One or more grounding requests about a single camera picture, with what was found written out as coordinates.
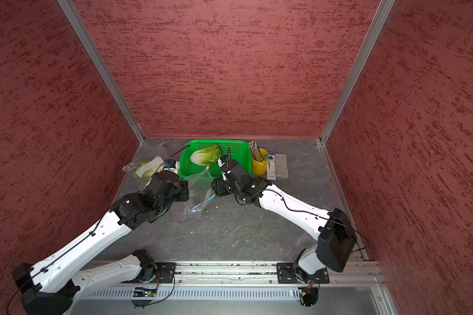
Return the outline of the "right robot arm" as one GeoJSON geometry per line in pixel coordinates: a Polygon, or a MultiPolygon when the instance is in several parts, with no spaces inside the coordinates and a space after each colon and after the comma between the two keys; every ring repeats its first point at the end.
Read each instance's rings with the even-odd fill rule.
{"type": "Polygon", "coordinates": [[[348,216],[336,208],[319,209],[281,190],[263,177],[253,177],[236,160],[219,159],[222,176],[214,179],[217,196],[232,195],[240,205],[254,205],[284,217],[308,233],[317,244],[303,250],[292,264],[297,280],[310,284],[320,270],[343,272],[357,243],[348,216]]]}

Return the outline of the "clear zipper bag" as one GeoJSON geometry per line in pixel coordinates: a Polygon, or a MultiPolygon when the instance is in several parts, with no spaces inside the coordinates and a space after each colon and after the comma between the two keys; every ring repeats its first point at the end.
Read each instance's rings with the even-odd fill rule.
{"type": "Polygon", "coordinates": [[[185,180],[189,189],[189,199],[184,202],[185,209],[189,215],[201,213],[215,198],[212,188],[214,178],[206,168],[201,173],[189,175],[185,180]]]}
{"type": "Polygon", "coordinates": [[[133,180],[147,184],[154,174],[165,169],[167,158],[167,149],[163,143],[160,143],[154,147],[145,148],[138,157],[123,166],[122,171],[131,175],[133,180]]]}

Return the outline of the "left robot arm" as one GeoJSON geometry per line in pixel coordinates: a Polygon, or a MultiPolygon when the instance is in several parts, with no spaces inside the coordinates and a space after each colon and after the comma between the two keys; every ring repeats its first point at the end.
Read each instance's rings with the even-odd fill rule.
{"type": "Polygon", "coordinates": [[[143,223],[153,223],[176,202],[189,199],[189,184],[172,171],[155,173],[142,191],[126,194],[85,232],[36,264],[22,263],[13,278],[27,314],[66,314],[86,293],[121,282],[158,284],[160,271],[145,250],[91,270],[83,267],[143,223]]]}

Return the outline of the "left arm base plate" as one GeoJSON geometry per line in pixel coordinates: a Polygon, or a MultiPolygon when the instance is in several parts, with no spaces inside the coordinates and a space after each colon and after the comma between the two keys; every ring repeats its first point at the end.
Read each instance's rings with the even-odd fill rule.
{"type": "Polygon", "coordinates": [[[177,263],[175,262],[157,262],[155,266],[145,267],[136,278],[126,281],[126,283],[143,283],[144,285],[172,284],[176,267],[177,263]]]}

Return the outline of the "chinese cabbage back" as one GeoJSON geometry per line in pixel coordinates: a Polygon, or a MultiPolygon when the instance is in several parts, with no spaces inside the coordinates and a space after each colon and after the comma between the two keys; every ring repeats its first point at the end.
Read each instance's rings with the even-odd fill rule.
{"type": "Polygon", "coordinates": [[[195,165],[208,166],[217,164],[222,157],[222,149],[218,144],[211,144],[193,152],[190,161],[195,165]]]}

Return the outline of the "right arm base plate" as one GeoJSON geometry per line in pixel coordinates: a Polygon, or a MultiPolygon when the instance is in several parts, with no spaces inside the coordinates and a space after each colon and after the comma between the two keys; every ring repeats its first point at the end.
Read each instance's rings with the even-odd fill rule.
{"type": "Polygon", "coordinates": [[[279,262],[276,264],[277,279],[280,284],[329,284],[327,269],[318,270],[315,274],[304,272],[294,263],[279,262]]]}

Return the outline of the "yellow pencil cup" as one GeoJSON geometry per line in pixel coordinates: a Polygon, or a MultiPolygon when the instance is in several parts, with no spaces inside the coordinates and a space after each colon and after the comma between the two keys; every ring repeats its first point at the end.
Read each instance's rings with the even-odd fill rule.
{"type": "Polygon", "coordinates": [[[252,173],[256,175],[263,175],[266,173],[268,168],[268,151],[263,148],[260,148],[260,154],[258,157],[261,157],[262,160],[256,160],[253,155],[251,155],[251,165],[252,173]]]}

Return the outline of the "green plastic basket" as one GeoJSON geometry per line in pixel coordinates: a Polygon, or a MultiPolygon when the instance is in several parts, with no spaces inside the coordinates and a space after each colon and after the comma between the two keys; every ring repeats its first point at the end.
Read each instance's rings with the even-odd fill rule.
{"type": "Polygon", "coordinates": [[[190,156],[193,152],[207,147],[211,144],[218,144],[222,149],[222,157],[230,157],[232,160],[238,161],[247,173],[251,172],[251,151],[249,144],[243,140],[207,140],[198,139],[191,140],[186,145],[187,148],[182,151],[179,163],[178,175],[181,178],[186,178],[189,175],[194,175],[203,172],[208,168],[213,178],[222,176],[220,166],[218,164],[211,164],[208,166],[195,165],[190,161],[190,156]]]}

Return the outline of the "white blue small box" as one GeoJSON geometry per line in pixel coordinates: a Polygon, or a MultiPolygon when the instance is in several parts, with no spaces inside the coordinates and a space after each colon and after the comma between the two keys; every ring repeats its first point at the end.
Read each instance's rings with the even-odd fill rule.
{"type": "Polygon", "coordinates": [[[275,153],[270,152],[268,155],[268,160],[267,160],[267,180],[268,181],[276,181],[277,180],[277,174],[276,174],[276,162],[275,162],[275,153]]]}

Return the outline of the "chinese cabbage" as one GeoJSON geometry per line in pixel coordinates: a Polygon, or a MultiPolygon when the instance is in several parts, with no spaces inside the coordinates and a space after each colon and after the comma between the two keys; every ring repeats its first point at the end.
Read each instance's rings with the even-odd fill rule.
{"type": "Polygon", "coordinates": [[[164,169],[164,160],[161,157],[155,159],[139,160],[133,169],[132,177],[134,179],[150,179],[155,173],[164,169]]]}
{"type": "Polygon", "coordinates": [[[190,161],[195,165],[208,166],[217,164],[222,157],[222,149],[218,144],[211,144],[193,152],[190,161]]]}

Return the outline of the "aluminium front rail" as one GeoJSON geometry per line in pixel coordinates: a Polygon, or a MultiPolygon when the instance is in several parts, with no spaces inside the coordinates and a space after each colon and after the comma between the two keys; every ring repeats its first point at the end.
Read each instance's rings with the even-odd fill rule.
{"type": "MultiPolygon", "coordinates": [[[[94,269],[83,270],[75,275],[73,283],[88,291],[97,291],[110,286],[129,285],[146,288],[176,286],[234,286],[234,287],[271,287],[300,286],[304,283],[278,283],[278,262],[208,262],[184,261],[176,262],[177,267],[171,284],[144,285],[126,283],[134,279],[132,267],[127,261],[115,261],[94,269]]],[[[335,287],[385,287],[386,281],[377,262],[352,261],[344,272],[338,273],[327,269],[330,283],[315,284],[318,286],[335,287]]]]}

